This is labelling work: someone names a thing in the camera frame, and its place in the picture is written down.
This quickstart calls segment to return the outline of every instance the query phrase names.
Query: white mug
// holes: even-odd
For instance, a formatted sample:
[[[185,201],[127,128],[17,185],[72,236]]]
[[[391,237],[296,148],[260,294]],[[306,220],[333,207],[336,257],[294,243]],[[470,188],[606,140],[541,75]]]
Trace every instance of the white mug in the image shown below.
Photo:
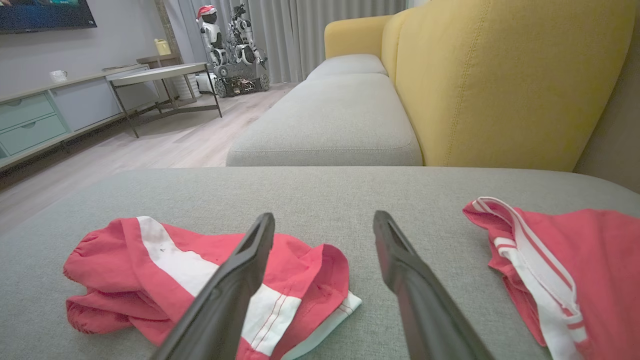
[[[49,73],[49,76],[53,80],[54,83],[64,83],[67,80],[68,72],[57,70]]]

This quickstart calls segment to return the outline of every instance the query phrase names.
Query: cabinet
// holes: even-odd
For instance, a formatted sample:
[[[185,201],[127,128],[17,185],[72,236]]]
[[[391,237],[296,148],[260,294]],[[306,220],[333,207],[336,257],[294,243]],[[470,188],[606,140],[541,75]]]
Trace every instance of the cabinet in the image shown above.
[[[109,70],[0,99],[0,170],[119,119],[123,111],[108,81],[147,70],[146,65]],[[159,100],[153,82],[118,94],[127,110]]]
[[[0,158],[25,151],[67,133],[45,94],[0,105]]]
[[[51,90],[53,99],[71,131],[118,115],[120,107],[104,78]]]

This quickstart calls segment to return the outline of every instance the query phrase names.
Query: yellow sofa backrest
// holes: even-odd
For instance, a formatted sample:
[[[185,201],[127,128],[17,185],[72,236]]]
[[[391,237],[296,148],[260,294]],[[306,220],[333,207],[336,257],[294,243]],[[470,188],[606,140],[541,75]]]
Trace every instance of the yellow sofa backrest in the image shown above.
[[[431,0],[396,15],[381,58],[424,164],[571,171],[620,73],[634,9],[634,0]]]
[[[393,15],[385,24],[382,31],[382,49],[380,60],[385,66],[391,82],[396,82],[396,66],[398,57],[398,43],[400,42],[400,31],[406,18],[417,8],[410,8]]]

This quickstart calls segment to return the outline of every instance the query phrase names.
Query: sofa cushion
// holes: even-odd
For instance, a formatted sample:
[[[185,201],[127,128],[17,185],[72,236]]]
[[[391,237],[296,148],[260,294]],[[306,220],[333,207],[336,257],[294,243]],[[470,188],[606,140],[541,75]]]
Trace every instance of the sofa cushion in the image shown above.
[[[364,303],[305,359],[408,357],[395,296],[384,285],[373,214],[388,211],[442,281],[496,360],[549,359],[488,268],[486,231],[462,207],[481,195],[529,211],[615,209],[640,217],[640,195],[604,180],[537,170],[292,167],[137,170],[63,199],[0,238],[0,344],[6,359],[148,359],[138,331],[81,334],[65,299],[84,288],[62,265],[88,232],[118,217],[154,219],[203,234],[245,232],[265,212],[276,231],[338,247]]]
[[[318,65],[307,80],[324,79],[327,76],[345,74],[383,74],[387,75],[387,70],[382,65],[380,59],[371,54],[353,54],[336,56],[327,59]]]
[[[253,123],[227,166],[421,165],[411,124],[388,77],[304,81]]]

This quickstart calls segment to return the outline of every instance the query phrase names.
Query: light green drawer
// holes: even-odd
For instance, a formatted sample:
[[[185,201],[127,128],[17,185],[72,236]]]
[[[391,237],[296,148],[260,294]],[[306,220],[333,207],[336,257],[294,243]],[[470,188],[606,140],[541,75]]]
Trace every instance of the light green drawer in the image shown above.
[[[13,155],[66,132],[60,119],[53,115],[0,134],[0,143]]]
[[[0,105],[0,131],[54,113],[44,94]]]

